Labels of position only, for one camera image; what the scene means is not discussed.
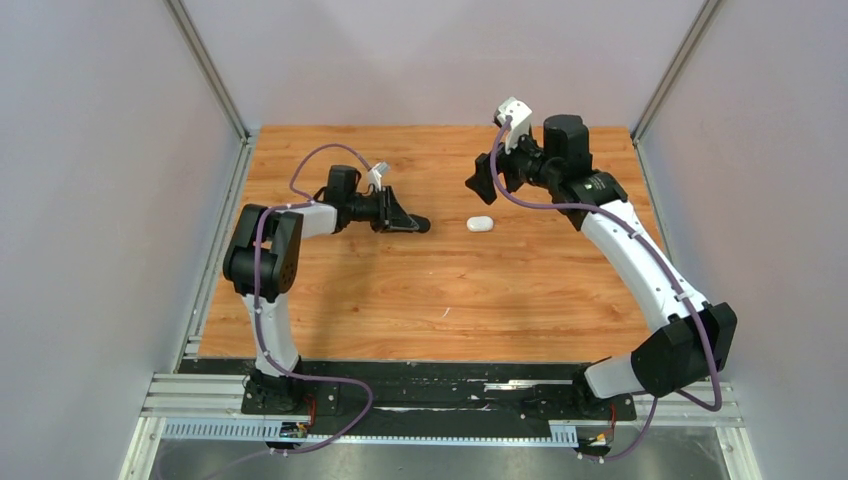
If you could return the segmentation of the white earbud charging case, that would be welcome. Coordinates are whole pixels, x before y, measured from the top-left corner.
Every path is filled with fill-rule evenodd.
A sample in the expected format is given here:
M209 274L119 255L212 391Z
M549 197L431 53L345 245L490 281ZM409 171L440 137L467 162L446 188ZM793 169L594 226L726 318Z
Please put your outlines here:
M489 216L472 216L466 221L466 228L472 233L490 232L494 229L495 222Z

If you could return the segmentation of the black earbud charging case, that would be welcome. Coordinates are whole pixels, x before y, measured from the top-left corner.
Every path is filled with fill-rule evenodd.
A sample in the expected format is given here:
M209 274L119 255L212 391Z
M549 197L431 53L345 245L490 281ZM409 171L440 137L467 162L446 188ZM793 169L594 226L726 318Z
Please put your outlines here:
M426 217L411 214L409 219L415 233L427 233L431 229L431 222Z

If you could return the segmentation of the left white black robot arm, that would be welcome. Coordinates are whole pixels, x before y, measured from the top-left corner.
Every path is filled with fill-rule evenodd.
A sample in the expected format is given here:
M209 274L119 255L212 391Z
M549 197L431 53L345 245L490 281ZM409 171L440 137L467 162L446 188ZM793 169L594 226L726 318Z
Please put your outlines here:
M253 327L256 362L248 380L252 398L262 396L283 413L298 411L306 400L301 355L295 346L289 317L289 292L299 268L303 241L341 232L352 222L364 222L376 233L426 233L430 221L407 212L391 187L377 177L380 163L368 172L366 192L361 173L334 165L316 197L301 204L245 206L223 261L223 274L241 296Z

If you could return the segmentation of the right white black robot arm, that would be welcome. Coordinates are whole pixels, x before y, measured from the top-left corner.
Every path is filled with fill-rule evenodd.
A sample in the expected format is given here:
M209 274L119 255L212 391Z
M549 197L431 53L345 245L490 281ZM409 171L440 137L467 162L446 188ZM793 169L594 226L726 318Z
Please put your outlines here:
M618 395L661 398L702 378L716 381L728 360L735 312L684 279L640 223L621 184L594 167L582 118L548 117L541 142L534 139L528 115L515 109L496 114L493 122L499 128L493 147L476 158L467 187L487 204L499 195L519 204L514 194L524 185L546 190L550 203L523 205L565 215L629 288L651 332L632 352L576 374L570 392L575 411L592 418Z

